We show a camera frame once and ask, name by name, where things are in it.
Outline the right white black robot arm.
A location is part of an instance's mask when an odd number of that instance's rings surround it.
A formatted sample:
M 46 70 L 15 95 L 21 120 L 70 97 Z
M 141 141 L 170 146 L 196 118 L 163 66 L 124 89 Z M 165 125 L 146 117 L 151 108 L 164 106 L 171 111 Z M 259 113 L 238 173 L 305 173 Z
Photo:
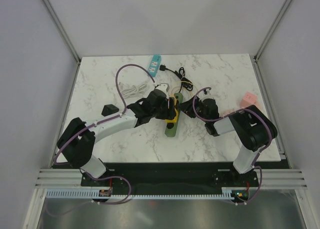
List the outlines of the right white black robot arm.
M 180 103 L 177 108 L 190 118 L 202 120 L 208 134 L 213 137 L 236 132 L 241 147 L 233 161 L 234 170 L 229 173 L 229 180 L 235 186 L 247 180 L 246 173 L 254 168 L 261 152 L 278 136 L 275 125 L 255 105 L 221 117 L 213 98 L 200 99 L 195 96 Z

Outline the teal power strip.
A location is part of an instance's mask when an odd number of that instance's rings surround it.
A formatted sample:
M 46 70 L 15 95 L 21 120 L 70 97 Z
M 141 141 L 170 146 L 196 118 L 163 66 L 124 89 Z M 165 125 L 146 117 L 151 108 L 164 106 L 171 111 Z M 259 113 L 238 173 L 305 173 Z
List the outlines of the teal power strip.
M 157 72 L 160 68 L 162 61 L 162 56 L 159 54 L 156 54 L 152 57 L 151 62 L 148 67 L 149 74 L 154 78 L 157 75 Z

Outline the black cube plug adapter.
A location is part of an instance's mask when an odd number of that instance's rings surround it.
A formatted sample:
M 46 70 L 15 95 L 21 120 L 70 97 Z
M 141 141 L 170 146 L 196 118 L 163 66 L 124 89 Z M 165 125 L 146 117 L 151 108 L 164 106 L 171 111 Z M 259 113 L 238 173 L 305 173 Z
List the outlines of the black cube plug adapter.
M 106 104 L 103 106 L 101 115 L 106 117 L 119 112 L 119 108 L 113 104 Z

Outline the green power strip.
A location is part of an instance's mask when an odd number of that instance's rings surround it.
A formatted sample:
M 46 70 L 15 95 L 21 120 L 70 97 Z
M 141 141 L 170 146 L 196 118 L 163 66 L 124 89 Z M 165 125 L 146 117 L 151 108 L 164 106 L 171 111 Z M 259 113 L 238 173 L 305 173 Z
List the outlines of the green power strip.
M 177 92 L 174 94 L 174 111 L 176 113 L 174 119 L 166 119 L 165 123 L 166 123 L 166 127 L 165 127 L 165 131 L 164 134 L 168 137 L 168 138 L 173 138 L 176 136 L 177 133 L 177 129 L 178 129 L 178 122 L 179 122 L 179 118 L 180 118 L 180 112 L 181 110 L 178 108 L 179 104 L 183 102 L 184 96 L 182 93 Z

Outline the yellow cube socket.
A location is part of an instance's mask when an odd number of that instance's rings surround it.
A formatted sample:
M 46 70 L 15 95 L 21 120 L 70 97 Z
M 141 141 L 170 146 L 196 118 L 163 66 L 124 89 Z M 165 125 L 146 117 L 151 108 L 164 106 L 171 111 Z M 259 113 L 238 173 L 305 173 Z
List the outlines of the yellow cube socket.
M 169 111 L 167 110 L 167 116 L 166 119 L 164 120 L 166 123 L 176 123 L 178 120 L 178 109 L 177 109 L 177 101 L 175 104 L 175 111 Z

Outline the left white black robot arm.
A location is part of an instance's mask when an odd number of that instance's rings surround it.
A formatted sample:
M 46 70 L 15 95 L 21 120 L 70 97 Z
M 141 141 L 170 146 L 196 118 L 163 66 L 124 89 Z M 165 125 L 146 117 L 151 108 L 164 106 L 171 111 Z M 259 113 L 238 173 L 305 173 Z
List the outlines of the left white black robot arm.
M 63 154 L 73 169 L 83 170 L 95 183 L 104 186 L 109 182 L 110 174 L 104 163 L 93 155 L 95 144 L 123 130 L 147 124 L 152 118 L 174 119 L 177 115 L 175 102 L 174 97 L 155 88 L 146 98 L 127 105 L 123 113 L 114 113 L 93 123 L 76 117 L 58 139 L 56 155 Z

